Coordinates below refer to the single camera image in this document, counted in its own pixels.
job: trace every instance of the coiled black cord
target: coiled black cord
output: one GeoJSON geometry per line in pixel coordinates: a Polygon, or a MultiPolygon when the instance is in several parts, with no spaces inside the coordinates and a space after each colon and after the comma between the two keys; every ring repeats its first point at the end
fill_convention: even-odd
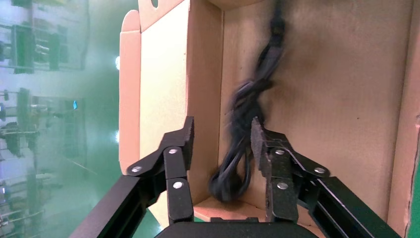
{"type": "Polygon", "coordinates": [[[230,149],[217,172],[210,178],[209,191],[219,201],[238,199],[251,181],[251,122],[258,117],[264,123],[264,113],[258,102],[260,94],[269,89],[270,80],[283,52],[285,21],[281,15],[280,0],[277,0],[274,18],[271,21],[271,38],[257,62],[254,77],[242,84],[231,102],[229,132],[230,149]],[[245,157],[245,177],[237,173],[239,161],[245,157]]]}

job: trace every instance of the cardboard panel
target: cardboard panel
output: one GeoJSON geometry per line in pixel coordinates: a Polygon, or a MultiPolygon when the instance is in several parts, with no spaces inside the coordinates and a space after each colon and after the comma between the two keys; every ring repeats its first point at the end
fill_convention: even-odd
{"type": "MultiPolygon", "coordinates": [[[[142,32],[140,158],[158,148],[163,134],[182,128],[187,115],[188,11],[186,0],[142,32]]],[[[168,226],[166,192],[150,211],[168,226]]]]}
{"type": "Polygon", "coordinates": [[[241,6],[251,5],[262,0],[208,0],[222,10],[231,10],[241,6]]]}
{"type": "Polygon", "coordinates": [[[124,17],[120,34],[119,160],[121,171],[140,157],[140,17],[136,10],[124,17]]]}
{"type": "Polygon", "coordinates": [[[410,201],[413,198],[413,173],[420,127],[420,1],[415,0],[408,47],[406,78],[395,148],[388,223],[400,235],[410,223],[410,201]]]}
{"type": "Polygon", "coordinates": [[[183,0],[154,0],[157,7],[154,7],[152,0],[138,0],[140,10],[140,20],[142,23],[141,31],[146,31],[152,24],[157,22],[169,11],[174,9],[183,0]]]}
{"type": "Polygon", "coordinates": [[[189,183],[193,203],[197,204],[208,198],[207,184],[217,167],[223,15],[207,0],[191,1],[189,14],[187,114],[195,120],[189,183]]]}
{"type": "MultiPolygon", "coordinates": [[[[404,81],[411,0],[294,0],[276,86],[264,96],[267,127],[327,166],[386,220],[404,81]]],[[[225,12],[219,162],[228,102],[252,75],[269,37],[273,1],[225,12]]],[[[243,201],[264,208],[254,171],[243,201]]]]}
{"type": "MultiPolygon", "coordinates": [[[[205,0],[185,0],[142,32],[142,47],[140,158],[157,149],[164,133],[181,128],[186,115],[194,116],[189,183],[196,204],[208,198],[217,165],[222,12],[205,0]]],[[[166,192],[151,212],[168,225],[166,192]]]]}

